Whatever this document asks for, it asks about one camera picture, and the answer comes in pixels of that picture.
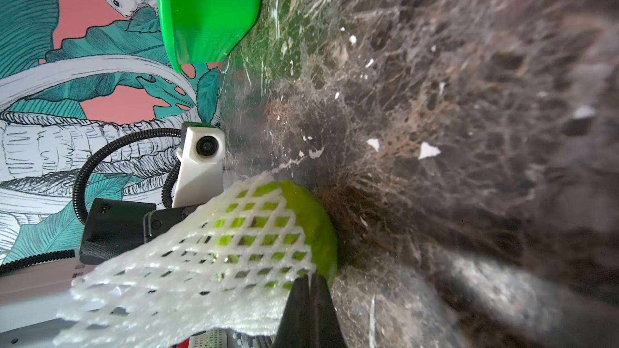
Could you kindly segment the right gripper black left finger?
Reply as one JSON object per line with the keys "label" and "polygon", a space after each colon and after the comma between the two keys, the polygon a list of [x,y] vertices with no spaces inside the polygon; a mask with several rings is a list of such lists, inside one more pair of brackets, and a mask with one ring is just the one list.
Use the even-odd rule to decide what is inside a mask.
{"label": "right gripper black left finger", "polygon": [[310,347],[310,282],[307,275],[296,278],[280,320],[273,348]]}

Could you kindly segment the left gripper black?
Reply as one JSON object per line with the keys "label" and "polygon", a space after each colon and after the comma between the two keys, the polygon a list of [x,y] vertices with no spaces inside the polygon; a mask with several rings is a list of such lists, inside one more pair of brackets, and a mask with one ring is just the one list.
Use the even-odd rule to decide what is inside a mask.
{"label": "left gripper black", "polygon": [[86,219],[79,248],[80,262],[98,265],[149,243],[196,209],[196,206],[157,209],[151,203],[97,198]]}

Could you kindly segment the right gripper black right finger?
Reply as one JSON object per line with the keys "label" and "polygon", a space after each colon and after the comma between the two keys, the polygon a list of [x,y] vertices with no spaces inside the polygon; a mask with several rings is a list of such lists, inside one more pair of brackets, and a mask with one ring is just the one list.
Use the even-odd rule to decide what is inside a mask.
{"label": "right gripper black right finger", "polygon": [[317,273],[310,280],[310,346],[347,348],[327,281]]}

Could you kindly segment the green custard apple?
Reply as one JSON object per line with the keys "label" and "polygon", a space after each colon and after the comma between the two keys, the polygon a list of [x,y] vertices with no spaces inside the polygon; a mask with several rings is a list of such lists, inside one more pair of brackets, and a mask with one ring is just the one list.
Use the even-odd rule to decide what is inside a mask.
{"label": "green custard apple", "polygon": [[290,180],[259,175],[232,185],[201,224],[205,264],[226,292],[288,292],[296,278],[317,273],[332,286],[338,240],[314,195]]}

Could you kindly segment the bright green plastic basket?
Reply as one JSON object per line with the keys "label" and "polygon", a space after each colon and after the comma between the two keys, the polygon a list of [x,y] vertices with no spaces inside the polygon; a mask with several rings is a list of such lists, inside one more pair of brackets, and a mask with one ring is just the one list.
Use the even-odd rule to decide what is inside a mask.
{"label": "bright green plastic basket", "polygon": [[247,35],[261,0],[157,0],[161,33],[175,71],[223,61]]}

